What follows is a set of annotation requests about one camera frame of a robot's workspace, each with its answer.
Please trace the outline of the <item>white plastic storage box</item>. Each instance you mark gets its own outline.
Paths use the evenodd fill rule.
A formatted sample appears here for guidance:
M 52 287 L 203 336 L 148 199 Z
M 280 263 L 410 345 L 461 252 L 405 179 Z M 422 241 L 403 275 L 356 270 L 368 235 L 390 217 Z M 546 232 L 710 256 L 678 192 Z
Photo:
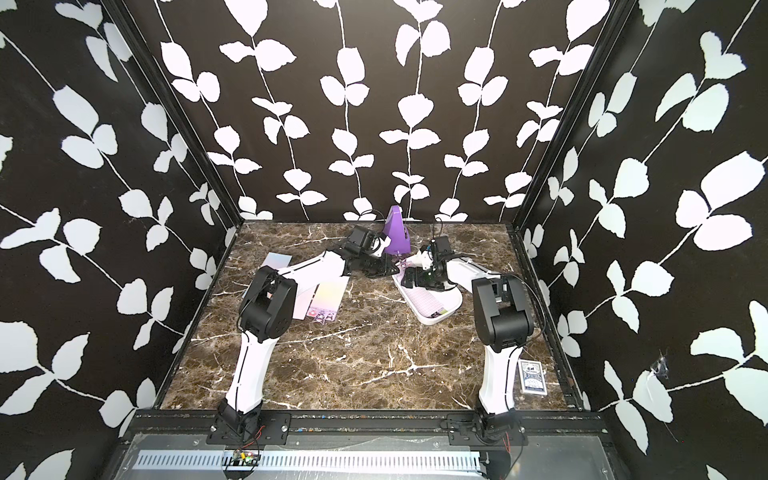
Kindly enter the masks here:
M 406 304 L 424 325 L 434 325 L 453 315 L 462 305 L 463 296 L 458 288 L 447 291 L 433 291 L 423 287 L 405 287 L 402 280 L 407 267 L 412 264 L 401 260 L 397 264 L 399 272 L 392 276 L 395 286 Z

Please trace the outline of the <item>purple sticker sheet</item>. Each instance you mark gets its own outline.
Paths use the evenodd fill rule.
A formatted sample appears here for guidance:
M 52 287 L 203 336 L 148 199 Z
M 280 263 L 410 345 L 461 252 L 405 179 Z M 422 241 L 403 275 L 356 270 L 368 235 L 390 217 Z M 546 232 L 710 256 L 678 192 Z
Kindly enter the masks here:
M 307 317 L 323 324 L 334 321 L 348 282 L 349 276 L 342 276 L 319 284 L 309 305 Z

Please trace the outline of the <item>pink sticker sheet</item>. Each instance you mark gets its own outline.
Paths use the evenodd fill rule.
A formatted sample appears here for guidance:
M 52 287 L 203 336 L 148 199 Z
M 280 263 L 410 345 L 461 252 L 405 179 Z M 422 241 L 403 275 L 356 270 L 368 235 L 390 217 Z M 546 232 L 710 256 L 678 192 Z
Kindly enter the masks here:
M 292 256 L 288 254 L 269 252 L 266 255 L 261 266 L 262 267 L 268 266 L 273 269 L 279 270 L 279 269 L 288 267 L 291 262 L 291 259 L 292 259 Z
M 306 317 L 316 290 L 317 285 L 314 285 L 302 293 L 297 294 L 293 309 L 294 320 L 303 320 Z

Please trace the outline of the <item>lilac checked sticker sheet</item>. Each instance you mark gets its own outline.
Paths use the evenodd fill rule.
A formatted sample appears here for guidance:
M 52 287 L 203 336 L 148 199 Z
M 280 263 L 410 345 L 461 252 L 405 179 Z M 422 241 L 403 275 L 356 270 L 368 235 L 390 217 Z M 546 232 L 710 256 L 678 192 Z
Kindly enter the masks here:
M 405 259 L 399 261 L 399 266 L 402 269 L 413 267 L 421 268 L 424 270 L 430 270 L 433 265 L 432 256 L 427 251 L 419 251 Z

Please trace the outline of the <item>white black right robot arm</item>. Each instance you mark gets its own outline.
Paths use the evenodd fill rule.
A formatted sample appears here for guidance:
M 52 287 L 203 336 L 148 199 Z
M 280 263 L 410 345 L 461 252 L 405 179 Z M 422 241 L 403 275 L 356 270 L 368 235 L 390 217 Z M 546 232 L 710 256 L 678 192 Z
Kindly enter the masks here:
M 402 262 L 400 288 L 405 292 L 445 293 L 454 286 L 472 295 L 474 325 L 484 345 L 479 406 L 486 416 L 501 417 L 515 408 L 515 370 L 534 334 L 535 293 L 518 274 L 497 272 L 467 257 L 435 261 L 414 255 Z

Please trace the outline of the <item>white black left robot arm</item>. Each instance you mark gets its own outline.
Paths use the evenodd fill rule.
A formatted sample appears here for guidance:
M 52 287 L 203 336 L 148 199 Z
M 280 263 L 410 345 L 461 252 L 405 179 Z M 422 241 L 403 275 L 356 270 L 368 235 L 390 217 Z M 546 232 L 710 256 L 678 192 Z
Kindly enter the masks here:
M 259 414 L 270 358 L 293 321 L 297 297 L 353 271 L 379 278 L 395 274 L 397 267 L 385 253 L 356 256 L 333 249 L 293 266 L 257 270 L 238 310 L 241 348 L 232 384 L 219 405 L 222 417 L 241 422 Z

